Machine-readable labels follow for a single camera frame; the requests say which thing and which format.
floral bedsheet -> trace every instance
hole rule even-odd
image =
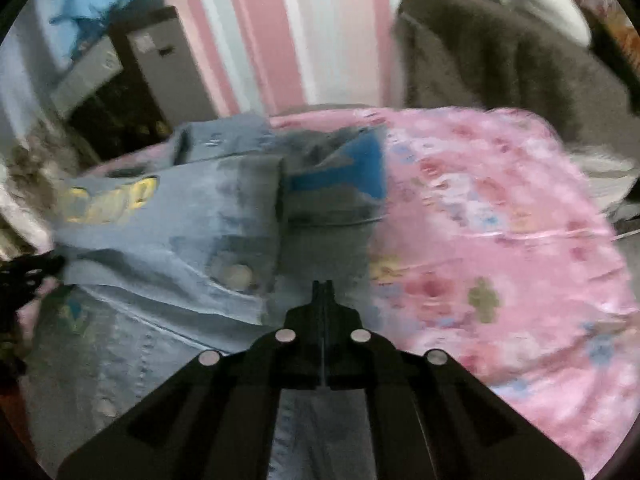
[[[371,247],[385,336],[443,348],[592,478],[639,413],[638,304],[612,230],[552,128],[521,110],[326,110],[274,128],[385,123]]]

metal pin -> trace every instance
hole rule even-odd
[[[427,361],[432,365],[442,366],[447,362],[447,354],[445,354],[442,350],[431,350],[427,354]]]
[[[276,332],[276,339],[281,343],[291,343],[296,338],[296,333],[290,328],[283,328]]]
[[[198,356],[198,361],[202,366],[213,366],[220,361],[220,354],[215,350],[205,350]]]
[[[351,332],[351,339],[356,343],[366,343],[369,339],[371,339],[371,332],[369,332],[369,330],[359,328]]]

green leaf print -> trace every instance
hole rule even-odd
[[[495,309],[500,306],[500,297],[488,278],[476,278],[476,286],[469,289],[469,305],[475,308],[480,323],[492,323]]]

striped wallpaper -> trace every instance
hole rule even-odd
[[[393,104],[399,0],[167,0],[220,115]]]

pink stripe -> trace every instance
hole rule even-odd
[[[373,0],[378,42],[378,63],[382,105],[389,106],[391,101],[391,26],[392,17],[389,0]]]
[[[232,0],[268,113],[305,104],[284,0]]]
[[[226,75],[225,66],[218,55],[216,43],[211,29],[209,28],[209,21],[207,19],[207,13],[204,10],[204,6],[202,5],[202,0],[186,1],[190,8],[191,15],[193,16],[193,21],[198,34],[204,44],[207,61],[214,73],[218,87],[220,88],[220,94],[226,103],[228,113],[231,115],[237,114],[240,111],[240,107],[238,106],[238,101],[236,100],[234,91],[231,88],[229,78]]]

